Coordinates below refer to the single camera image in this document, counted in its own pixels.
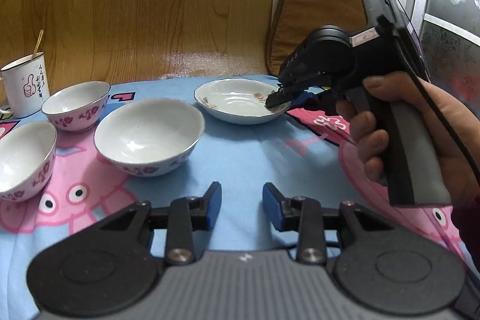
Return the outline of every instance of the thumbs-up drawing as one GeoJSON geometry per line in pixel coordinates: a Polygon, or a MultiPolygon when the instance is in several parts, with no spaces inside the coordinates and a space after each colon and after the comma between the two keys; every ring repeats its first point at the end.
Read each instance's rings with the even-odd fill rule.
{"type": "Polygon", "coordinates": [[[33,83],[33,74],[30,74],[28,75],[27,84],[23,86],[23,94],[25,94],[25,97],[28,98],[34,95],[36,91],[37,91],[37,88],[33,83]]]}

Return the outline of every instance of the white bowl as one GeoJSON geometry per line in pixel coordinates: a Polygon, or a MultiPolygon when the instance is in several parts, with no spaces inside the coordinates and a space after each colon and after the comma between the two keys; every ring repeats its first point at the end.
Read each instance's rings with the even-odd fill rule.
{"type": "Polygon", "coordinates": [[[60,130],[85,132],[95,125],[107,105],[110,85],[92,81],[76,84],[53,94],[42,105],[42,113],[60,130]]]}
{"type": "Polygon", "coordinates": [[[0,198],[25,201],[38,194],[53,171],[57,130],[46,121],[15,128],[0,139],[0,198]]]}
{"type": "Polygon", "coordinates": [[[290,103],[272,109],[265,100],[278,88],[249,79],[222,79],[203,84],[195,99],[213,117],[232,124],[252,125],[271,121],[287,111],[290,103]]]}
{"type": "Polygon", "coordinates": [[[205,119],[193,105],[152,98],[111,112],[95,130],[94,143],[122,171],[159,176],[180,167],[204,131],[205,119]]]}

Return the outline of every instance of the wooden stick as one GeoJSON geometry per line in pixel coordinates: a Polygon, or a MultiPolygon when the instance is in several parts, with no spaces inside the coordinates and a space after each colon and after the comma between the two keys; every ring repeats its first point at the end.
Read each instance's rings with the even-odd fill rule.
{"type": "Polygon", "coordinates": [[[40,46],[40,43],[42,42],[42,38],[43,38],[43,29],[38,34],[37,45],[35,45],[35,50],[33,51],[32,60],[35,58],[35,55],[37,54],[38,47],[40,46]]]}

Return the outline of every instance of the mug rim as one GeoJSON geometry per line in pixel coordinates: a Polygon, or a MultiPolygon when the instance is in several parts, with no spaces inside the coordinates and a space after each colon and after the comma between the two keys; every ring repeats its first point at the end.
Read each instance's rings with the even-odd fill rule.
{"type": "Polygon", "coordinates": [[[18,64],[16,64],[16,65],[14,65],[13,67],[8,67],[10,64],[15,63],[16,61],[19,61],[19,60],[22,60],[22,59],[24,59],[24,58],[26,58],[26,57],[31,56],[31,55],[26,55],[26,56],[24,56],[24,57],[21,57],[20,59],[13,60],[13,62],[10,62],[10,63],[4,65],[4,66],[0,69],[0,71],[1,71],[1,72],[10,71],[11,69],[20,67],[20,65],[25,65],[25,64],[28,64],[28,63],[30,63],[30,62],[33,62],[33,60],[37,60],[39,57],[41,57],[41,56],[43,56],[43,55],[44,55],[44,52],[38,52],[37,55],[36,55],[33,59],[25,60],[25,61],[23,61],[23,62],[21,62],[21,63],[18,63],[18,64]]]}

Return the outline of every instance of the mug handle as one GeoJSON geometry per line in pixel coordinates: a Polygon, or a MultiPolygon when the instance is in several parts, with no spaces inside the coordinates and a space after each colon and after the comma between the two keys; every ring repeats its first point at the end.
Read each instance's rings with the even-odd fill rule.
{"type": "Polygon", "coordinates": [[[13,114],[13,111],[11,109],[9,110],[0,109],[0,114],[13,114]]]}

